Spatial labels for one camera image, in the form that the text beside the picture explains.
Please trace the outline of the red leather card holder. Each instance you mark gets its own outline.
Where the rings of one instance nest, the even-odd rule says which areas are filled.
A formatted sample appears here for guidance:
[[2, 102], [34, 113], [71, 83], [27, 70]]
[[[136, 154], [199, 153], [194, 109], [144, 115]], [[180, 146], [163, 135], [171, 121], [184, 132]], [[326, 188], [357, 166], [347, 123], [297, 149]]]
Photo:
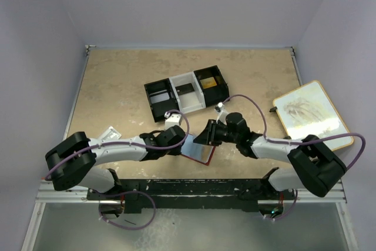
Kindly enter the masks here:
[[185, 140], [181, 148], [181, 155], [195, 162], [209, 166], [215, 151], [215, 147], [194, 143], [194, 139], [194, 135], [188, 135], [187, 139]]

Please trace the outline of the black white three-compartment tray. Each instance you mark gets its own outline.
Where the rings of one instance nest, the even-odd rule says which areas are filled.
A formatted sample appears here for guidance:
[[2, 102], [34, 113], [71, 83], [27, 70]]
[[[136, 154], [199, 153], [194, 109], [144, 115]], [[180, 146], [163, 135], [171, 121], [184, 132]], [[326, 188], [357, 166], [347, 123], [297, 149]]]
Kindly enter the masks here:
[[216, 105], [230, 96], [216, 65], [147, 83], [144, 88], [155, 122], [162, 121], [167, 111], [187, 114]]

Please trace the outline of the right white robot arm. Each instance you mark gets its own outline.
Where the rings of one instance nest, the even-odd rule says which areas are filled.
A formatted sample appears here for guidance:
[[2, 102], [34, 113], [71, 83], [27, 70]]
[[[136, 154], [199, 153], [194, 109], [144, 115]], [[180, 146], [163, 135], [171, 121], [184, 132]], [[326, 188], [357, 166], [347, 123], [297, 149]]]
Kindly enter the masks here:
[[238, 112], [228, 114], [224, 122], [208, 120], [205, 129], [194, 139], [194, 143], [201, 145], [219, 146], [223, 142], [235, 144], [245, 157], [291, 164], [291, 168], [273, 169], [261, 184], [261, 192], [268, 199], [287, 189], [307, 189], [323, 198], [347, 172], [345, 164], [323, 142], [302, 145], [287, 139], [268, 141], [250, 130]]

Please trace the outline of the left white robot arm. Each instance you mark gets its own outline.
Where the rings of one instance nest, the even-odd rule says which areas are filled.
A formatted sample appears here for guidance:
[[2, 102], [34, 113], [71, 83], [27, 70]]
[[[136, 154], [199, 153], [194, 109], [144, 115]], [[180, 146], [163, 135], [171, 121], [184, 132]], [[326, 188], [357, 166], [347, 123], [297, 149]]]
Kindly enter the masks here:
[[79, 185], [115, 199], [120, 195], [120, 180], [115, 170], [100, 169], [99, 165], [177, 156], [187, 137], [177, 125], [119, 140], [90, 139], [85, 132], [76, 132], [45, 155], [49, 169], [45, 180], [51, 181], [56, 191]]

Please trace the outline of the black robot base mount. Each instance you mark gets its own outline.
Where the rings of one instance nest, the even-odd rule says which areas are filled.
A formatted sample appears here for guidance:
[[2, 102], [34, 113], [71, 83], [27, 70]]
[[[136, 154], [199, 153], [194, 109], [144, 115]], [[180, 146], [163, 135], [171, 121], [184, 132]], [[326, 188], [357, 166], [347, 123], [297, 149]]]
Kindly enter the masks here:
[[89, 189], [89, 200], [98, 200], [103, 209], [121, 201], [125, 214], [143, 209], [236, 209], [244, 212], [281, 208], [293, 200], [294, 192], [278, 192], [261, 179], [121, 179], [121, 186], [104, 196]]

